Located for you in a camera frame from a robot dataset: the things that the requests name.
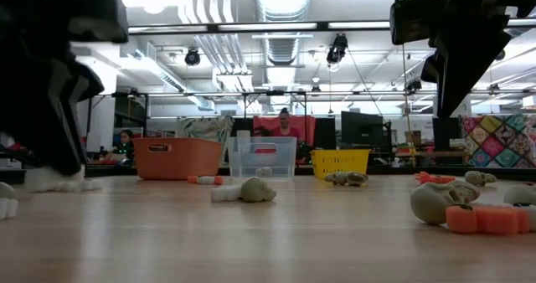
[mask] wooden table surface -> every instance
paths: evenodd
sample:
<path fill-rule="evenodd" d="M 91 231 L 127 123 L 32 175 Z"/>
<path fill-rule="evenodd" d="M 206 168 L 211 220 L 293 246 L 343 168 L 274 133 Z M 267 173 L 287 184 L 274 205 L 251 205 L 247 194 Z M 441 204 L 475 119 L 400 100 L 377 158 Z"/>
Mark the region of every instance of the wooden table surface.
<path fill-rule="evenodd" d="M 0 282 L 535 282 L 536 234 L 420 223 L 411 176 L 368 188 L 269 183 L 273 203 L 211 203 L 209 186 L 102 178 L 103 190 L 20 196 L 0 222 Z M 501 202 L 514 182 L 484 188 Z"/>

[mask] person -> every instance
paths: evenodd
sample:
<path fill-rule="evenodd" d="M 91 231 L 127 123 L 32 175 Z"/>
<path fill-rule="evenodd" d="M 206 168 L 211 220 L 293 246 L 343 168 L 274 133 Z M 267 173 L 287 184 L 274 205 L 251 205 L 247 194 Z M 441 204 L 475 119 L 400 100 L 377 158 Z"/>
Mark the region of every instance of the person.
<path fill-rule="evenodd" d="M 123 160 L 125 157 L 128 159 L 133 158 L 134 142 L 132 141 L 132 138 L 134 137 L 134 133 L 132 133 L 130 129 L 125 129 L 121 131 L 119 136 L 121 137 L 120 144 L 116 147 L 113 147 L 112 151 L 106 154 L 104 160 L 116 161 Z"/>
<path fill-rule="evenodd" d="M 283 108 L 279 113 L 279 121 L 280 125 L 271 132 L 271 136 L 292 136 L 300 140 L 300 131 L 291 127 L 291 115 L 287 108 Z"/>

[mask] ceiling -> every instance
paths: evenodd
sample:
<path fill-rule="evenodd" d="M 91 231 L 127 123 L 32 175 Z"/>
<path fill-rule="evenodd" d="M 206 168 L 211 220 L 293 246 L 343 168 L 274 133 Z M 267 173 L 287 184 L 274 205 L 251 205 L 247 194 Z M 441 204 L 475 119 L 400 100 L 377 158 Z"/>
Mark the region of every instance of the ceiling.
<path fill-rule="evenodd" d="M 180 24 L 178 8 L 173 6 L 173 0 L 123 0 L 128 6 L 127 16 L 131 26 L 149 24 Z M 145 7 L 158 1 L 165 3 L 166 8 L 161 13 L 148 13 Z M 308 11 L 310 21 L 363 21 L 363 20 L 388 20 L 389 8 L 394 0 L 311 0 Z M 231 0 L 231 9 L 234 20 L 237 22 L 256 22 L 257 7 L 255 0 Z M 509 13 L 515 13 L 514 9 L 508 9 Z M 524 31 L 521 36 L 513 39 L 506 47 L 506 58 L 502 62 L 493 65 L 475 86 L 485 90 L 489 84 L 500 79 L 506 80 L 527 71 L 528 75 L 515 83 L 505 86 L 507 89 L 526 89 L 536 85 L 536 71 L 531 74 L 534 65 L 532 60 L 536 58 L 536 32 Z M 241 52 L 245 57 L 248 69 L 252 74 L 252 85 L 256 90 L 270 88 L 265 74 L 265 57 L 261 41 L 252 39 L 254 34 L 239 33 Z M 433 52 L 426 41 L 393 46 L 389 32 L 351 32 L 346 33 L 348 38 L 348 51 L 341 62 L 340 70 L 330 73 L 327 71 L 325 53 L 335 37 L 335 33 L 311 33 L 311 39 L 303 39 L 300 49 L 299 68 L 296 69 L 296 77 L 289 90 L 310 90 L 314 84 L 312 78 L 319 78 L 318 84 L 322 90 L 364 90 L 363 80 L 370 90 L 398 90 L 404 89 L 404 72 L 408 73 L 408 79 L 418 77 L 422 69 L 423 60 Z M 197 47 L 195 35 L 165 35 L 165 36 L 136 36 L 131 37 L 130 43 L 122 48 L 124 53 L 133 54 L 135 49 L 147 52 L 147 43 L 157 49 L 157 61 L 166 65 L 191 91 L 216 91 L 212 82 L 213 65 L 201 51 L 201 62 L 197 66 L 187 66 L 184 54 L 188 48 Z M 472 48 L 466 48 L 468 54 Z M 170 54 L 176 54 L 177 61 L 170 58 Z M 162 81 L 155 75 L 136 66 L 128 66 L 118 61 L 123 69 L 118 76 L 118 87 L 136 87 L 143 92 L 162 92 Z M 423 83 L 423 88 L 433 90 L 435 85 Z M 518 100 L 521 95 L 510 95 L 509 100 Z M 329 100 L 321 97 L 316 100 Z M 331 97 L 331 100 L 342 100 L 344 96 Z M 355 100 L 370 100 L 369 98 L 356 97 Z M 169 100 L 173 104 L 191 104 L 188 100 Z"/>

